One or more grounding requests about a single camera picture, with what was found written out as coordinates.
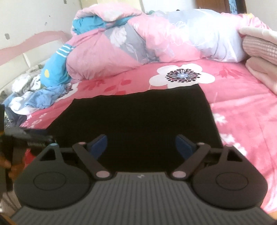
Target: wall stain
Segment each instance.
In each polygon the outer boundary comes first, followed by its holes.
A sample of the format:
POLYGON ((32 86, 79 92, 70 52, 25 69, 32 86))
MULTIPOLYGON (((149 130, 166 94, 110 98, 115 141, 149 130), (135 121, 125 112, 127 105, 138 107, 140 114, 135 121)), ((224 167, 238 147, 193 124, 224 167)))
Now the wall stain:
POLYGON ((9 40, 11 37, 10 37, 9 34, 5 34, 5 38, 6 38, 7 40, 9 40))

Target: gray gripper base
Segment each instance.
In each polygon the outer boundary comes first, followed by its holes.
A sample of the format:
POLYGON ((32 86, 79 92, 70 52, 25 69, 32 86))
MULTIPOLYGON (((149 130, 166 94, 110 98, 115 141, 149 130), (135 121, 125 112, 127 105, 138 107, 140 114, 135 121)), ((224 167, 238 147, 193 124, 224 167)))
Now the gray gripper base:
POLYGON ((70 207, 39 211, 24 206, 12 218, 18 225, 269 225, 262 209, 226 211, 199 200, 187 183, 165 173, 118 173, 96 182, 70 207))

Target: black cloth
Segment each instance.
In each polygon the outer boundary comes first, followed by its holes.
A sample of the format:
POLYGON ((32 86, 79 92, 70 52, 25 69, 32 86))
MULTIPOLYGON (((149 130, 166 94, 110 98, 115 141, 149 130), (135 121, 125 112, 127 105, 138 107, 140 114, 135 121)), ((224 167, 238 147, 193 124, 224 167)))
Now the black cloth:
POLYGON ((75 99, 47 128, 60 146, 108 136, 99 162, 110 171, 171 171, 183 159, 175 136, 221 148, 208 101, 199 85, 121 96, 75 99))
POLYGON ((9 124, 11 127, 19 127, 22 123, 24 123, 27 120, 26 115, 16 114, 9 107, 5 107, 5 111, 8 116, 10 122, 9 124))

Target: blue clothing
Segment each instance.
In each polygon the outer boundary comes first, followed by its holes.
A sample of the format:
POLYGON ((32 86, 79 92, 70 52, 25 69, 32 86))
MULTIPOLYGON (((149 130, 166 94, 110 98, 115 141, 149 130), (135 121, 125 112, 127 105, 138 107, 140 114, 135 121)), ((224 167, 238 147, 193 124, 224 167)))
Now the blue clothing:
POLYGON ((48 88, 69 83, 71 77, 66 70, 66 59, 74 48, 69 44, 64 44, 51 56, 41 70, 41 84, 48 88))
POLYGON ((25 103, 25 106, 32 106, 40 109, 48 108, 53 105, 57 98, 65 92, 65 85, 58 85, 38 90, 29 98, 29 100, 25 103))
POLYGON ((12 93, 9 97, 5 99, 5 101, 3 101, 2 105, 4 105, 5 107, 9 107, 10 102, 18 96, 19 95, 16 92, 12 93))
POLYGON ((75 19, 72 22, 73 31, 76 34, 83 34, 85 32, 97 29, 97 28, 112 28, 125 25, 132 16, 128 16, 114 22, 106 22, 99 16, 88 16, 85 18, 75 19))

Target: flower center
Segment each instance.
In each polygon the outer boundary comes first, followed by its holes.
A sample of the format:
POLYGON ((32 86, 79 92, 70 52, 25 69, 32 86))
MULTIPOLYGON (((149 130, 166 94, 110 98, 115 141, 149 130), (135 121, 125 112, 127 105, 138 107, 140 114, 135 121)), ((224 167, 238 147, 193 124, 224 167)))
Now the flower center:
POLYGON ((199 73, 195 73, 193 70, 190 69, 177 69, 174 71, 170 71, 165 77, 170 82, 191 82, 196 81, 199 77, 199 73))

